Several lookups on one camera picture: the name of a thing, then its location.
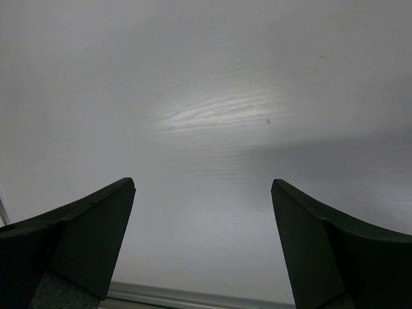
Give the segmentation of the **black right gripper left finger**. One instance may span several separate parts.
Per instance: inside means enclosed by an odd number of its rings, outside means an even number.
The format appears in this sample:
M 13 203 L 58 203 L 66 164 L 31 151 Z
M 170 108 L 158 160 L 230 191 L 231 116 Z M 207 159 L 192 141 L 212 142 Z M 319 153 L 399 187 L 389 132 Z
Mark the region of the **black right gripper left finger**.
M 75 202 L 1 227 L 1 308 L 98 308 L 135 197 L 120 179 Z

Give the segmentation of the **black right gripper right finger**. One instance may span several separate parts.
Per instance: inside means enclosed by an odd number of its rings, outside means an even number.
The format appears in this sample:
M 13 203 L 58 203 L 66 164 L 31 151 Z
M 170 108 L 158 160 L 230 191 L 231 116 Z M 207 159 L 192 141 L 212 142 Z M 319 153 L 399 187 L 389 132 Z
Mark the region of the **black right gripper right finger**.
M 327 206 L 284 180 L 271 189 L 297 308 L 411 308 L 411 236 Z

